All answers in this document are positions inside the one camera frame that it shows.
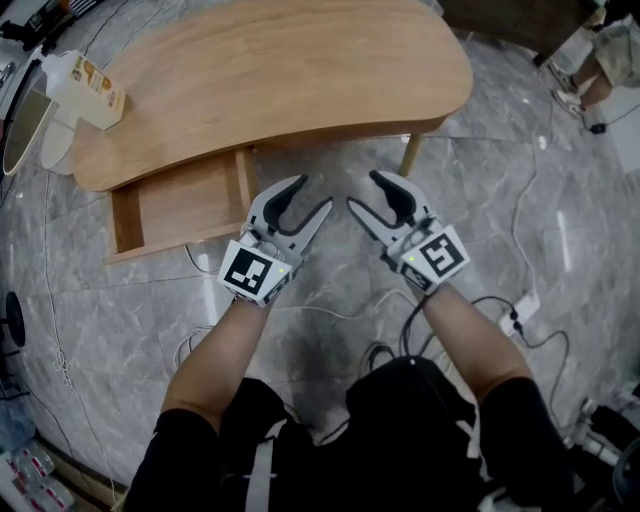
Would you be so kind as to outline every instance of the white cable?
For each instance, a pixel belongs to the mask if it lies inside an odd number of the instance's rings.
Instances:
[[[382,296],[382,298],[378,302],[376,302],[372,307],[365,309],[365,311],[363,313],[360,313],[359,315],[356,315],[356,316],[341,315],[340,313],[336,313],[335,311],[331,311],[330,309],[321,308],[321,307],[318,307],[318,306],[286,306],[284,308],[273,308],[273,311],[275,312],[275,311],[287,311],[287,310],[291,310],[291,309],[307,309],[307,310],[310,310],[310,311],[320,311],[322,313],[327,313],[328,315],[335,316],[336,318],[339,318],[341,320],[358,320],[359,318],[363,318],[363,317],[368,316],[371,313],[374,313],[375,311],[377,311],[378,308],[380,306],[382,306],[382,304],[391,295],[396,295],[396,294],[404,297],[407,300],[407,302],[409,302],[409,304],[411,304],[413,307],[416,306],[417,302],[416,302],[416,300],[414,298],[409,297],[402,290],[394,288],[393,290],[389,290],[387,293],[385,293]]]
[[[56,308],[53,303],[53,295],[51,294],[51,285],[49,284],[49,271],[48,271],[48,262],[47,262],[47,203],[48,203],[48,195],[49,195],[49,176],[50,173],[47,173],[47,185],[45,187],[44,192],[44,222],[42,224],[42,231],[44,232],[44,280],[47,284],[47,295],[49,296],[49,302],[51,303],[51,314],[53,320],[53,331],[55,333],[56,338],[56,360],[53,362],[53,368],[56,372],[62,373],[62,381],[64,385],[69,389],[69,391],[75,393],[80,401],[80,405],[82,406],[82,411],[84,412],[84,416],[87,419],[87,425],[89,426],[89,430],[91,431],[91,435],[93,436],[93,440],[96,442],[98,446],[98,450],[100,451],[100,455],[102,455],[102,460],[105,463],[105,467],[107,468],[107,477],[111,482],[111,496],[113,497],[113,503],[115,504],[117,501],[115,485],[113,483],[113,478],[111,478],[111,466],[109,461],[107,460],[107,456],[100,445],[100,441],[98,441],[98,436],[96,436],[95,430],[93,430],[93,425],[91,424],[91,420],[89,419],[89,414],[87,414],[87,408],[84,405],[82,397],[76,390],[73,380],[71,380],[71,375],[69,375],[69,362],[64,355],[64,351],[62,350],[62,345],[60,344],[60,336],[58,334],[58,323],[56,319]]]
[[[380,306],[382,306],[382,304],[392,295],[400,295],[402,296],[407,302],[409,302],[412,306],[416,306],[416,300],[409,297],[406,293],[404,293],[402,290],[398,290],[397,288],[394,288],[393,290],[389,290],[387,293],[385,293],[378,302],[376,302],[373,306],[371,306],[370,308],[365,309],[365,311],[359,315],[356,316],[345,316],[345,315],[341,315],[340,313],[336,313],[335,311],[331,311],[330,309],[325,309],[325,308],[321,308],[321,307],[317,307],[317,306],[287,306],[284,308],[274,308],[273,311],[286,311],[286,310],[290,310],[290,309],[306,309],[306,310],[310,310],[310,311],[320,311],[322,313],[327,313],[328,315],[331,316],[335,316],[336,318],[339,318],[341,320],[357,320],[359,318],[363,318],[365,316],[368,316],[372,313],[374,313],[375,311],[378,310],[378,308]],[[211,329],[213,329],[213,325],[206,325],[206,326],[202,326],[202,327],[194,327],[192,329],[192,331],[185,336],[180,343],[178,343],[178,345],[176,346],[176,350],[173,353],[173,364],[176,368],[176,370],[180,367],[180,353],[182,352],[182,349],[185,345],[187,345],[187,354],[191,354],[191,340],[192,338],[198,334],[199,332],[202,331],[210,331]]]
[[[516,209],[513,212],[513,220],[511,222],[511,236],[513,237],[513,241],[516,244],[518,251],[520,251],[520,255],[522,256],[522,259],[524,259],[525,263],[527,264],[528,273],[531,275],[531,286],[533,289],[533,294],[537,297],[538,291],[536,288],[536,269],[531,263],[531,260],[529,260],[527,253],[522,248],[522,244],[520,243],[520,240],[518,240],[518,236],[516,234],[516,228],[518,225],[518,216],[520,214],[522,200],[527,195],[527,193],[533,186],[533,183],[536,181],[536,178],[538,177],[538,162],[536,159],[535,140],[532,141],[531,149],[533,151],[533,174],[531,175],[531,178],[529,179],[529,183],[527,183],[527,186],[522,189],[522,192],[520,192],[520,196],[518,196],[518,201],[516,202]]]
[[[184,347],[185,344],[187,344],[187,348],[188,348],[188,352],[187,354],[191,354],[191,340],[192,338],[198,334],[199,332],[202,331],[210,331],[211,329],[213,329],[213,325],[205,325],[203,327],[194,327],[193,330],[182,339],[182,341],[180,343],[178,343],[178,346],[176,347],[176,351],[173,353],[173,364],[176,368],[176,370],[180,367],[180,352],[182,351],[182,347]]]

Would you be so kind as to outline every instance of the white container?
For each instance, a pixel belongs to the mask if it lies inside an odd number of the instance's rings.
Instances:
[[[125,92],[77,50],[40,56],[47,74],[46,95],[65,115],[106,130],[122,119]]]

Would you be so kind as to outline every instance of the black shorts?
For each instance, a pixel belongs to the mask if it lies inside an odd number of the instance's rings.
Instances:
[[[387,363],[352,386],[347,408],[348,428],[322,447],[278,395],[254,379],[243,381],[219,436],[195,413],[167,411],[126,510],[154,503],[244,510],[256,446],[281,419],[288,421],[275,441],[270,510],[475,510],[486,485],[480,460],[467,457],[469,436],[459,426],[474,424],[475,408],[433,362],[403,357]],[[522,505],[566,510],[572,474],[533,381],[513,379],[494,389],[480,419],[492,476]]]

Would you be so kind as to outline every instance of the sneaker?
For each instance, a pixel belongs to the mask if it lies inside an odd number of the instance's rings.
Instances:
[[[553,99],[569,114],[575,117],[582,117],[584,109],[582,101],[575,94],[564,91],[553,91]]]
[[[566,92],[571,92],[573,94],[578,92],[578,88],[574,85],[573,80],[571,79],[571,75],[565,73],[562,69],[556,66],[553,62],[549,63],[549,70],[554,78],[560,82],[560,85]]]

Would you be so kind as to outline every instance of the table leg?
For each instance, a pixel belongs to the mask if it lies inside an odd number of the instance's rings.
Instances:
[[[418,150],[420,149],[420,142],[422,142],[422,133],[412,133],[409,138],[409,143],[407,144],[407,149],[404,150],[404,156],[402,157],[402,163],[400,164],[400,169],[398,170],[398,174],[404,178],[409,176],[409,172],[411,172],[411,167],[413,166],[413,162],[418,155]]]

